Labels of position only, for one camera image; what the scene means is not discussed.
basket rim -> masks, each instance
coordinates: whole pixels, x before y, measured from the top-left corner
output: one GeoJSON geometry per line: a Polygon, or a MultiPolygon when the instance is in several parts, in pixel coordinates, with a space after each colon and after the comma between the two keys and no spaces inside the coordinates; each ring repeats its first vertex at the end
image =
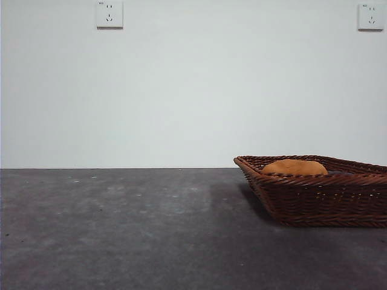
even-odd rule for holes
{"type": "Polygon", "coordinates": [[[286,185],[387,185],[387,167],[360,163],[356,161],[337,159],[327,156],[319,155],[278,155],[278,156],[238,156],[234,158],[234,162],[238,165],[245,173],[248,173],[252,177],[256,178],[258,181],[271,183],[271,184],[286,184],[286,185]],[[327,175],[284,175],[280,173],[272,173],[270,175],[265,175],[261,173],[261,169],[250,164],[246,159],[247,158],[260,158],[260,159],[269,159],[273,160],[282,160],[282,159],[292,159],[292,158],[305,158],[305,159],[326,159],[329,161],[334,161],[337,163],[352,163],[355,166],[359,167],[372,167],[374,169],[385,170],[386,173],[353,173],[350,175],[341,175],[341,174],[327,174],[327,175]]]}

electrical outlet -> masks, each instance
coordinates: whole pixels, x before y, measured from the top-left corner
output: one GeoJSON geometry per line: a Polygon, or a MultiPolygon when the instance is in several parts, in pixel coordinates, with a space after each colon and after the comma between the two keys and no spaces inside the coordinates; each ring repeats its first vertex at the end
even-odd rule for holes
{"type": "Polygon", "coordinates": [[[99,1],[96,10],[97,28],[123,28],[122,1],[99,1]]]}
{"type": "Polygon", "coordinates": [[[358,30],[383,30],[386,8],[384,4],[359,4],[358,30]]]}

bread roll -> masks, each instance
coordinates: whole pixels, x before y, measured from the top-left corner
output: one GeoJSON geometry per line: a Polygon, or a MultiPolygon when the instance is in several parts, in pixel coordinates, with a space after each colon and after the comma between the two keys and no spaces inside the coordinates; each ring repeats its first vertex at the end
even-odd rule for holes
{"type": "Polygon", "coordinates": [[[266,165],[262,169],[263,174],[269,173],[283,173],[294,175],[317,175],[328,174],[325,167],[316,161],[304,161],[295,159],[278,160],[266,165]]]}

woven texture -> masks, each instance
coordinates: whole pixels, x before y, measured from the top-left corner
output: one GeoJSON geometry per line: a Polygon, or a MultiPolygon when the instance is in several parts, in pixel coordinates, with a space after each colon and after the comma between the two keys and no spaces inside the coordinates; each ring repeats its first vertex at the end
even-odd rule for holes
{"type": "Polygon", "coordinates": [[[250,187],[270,215],[295,227],[387,227],[387,167],[330,157],[239,156],[250,187]],[[276,160],[317,161],[328,175],[264,175],[276,160]]]}

wall socket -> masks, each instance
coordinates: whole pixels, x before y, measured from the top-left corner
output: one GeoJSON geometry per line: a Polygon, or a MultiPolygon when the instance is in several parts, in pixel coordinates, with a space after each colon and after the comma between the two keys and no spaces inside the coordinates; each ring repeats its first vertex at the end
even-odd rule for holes
{"type": "Polygon", "coordinates": [[[384,4],[359,4],[358,30],[381,31],[385,28],[386,6],[384,4]]]}
{"type": "Polygon", "coordinates": [[[122,1],[99,1],[96,11],[97,28],[123,28],[122,1]]]}

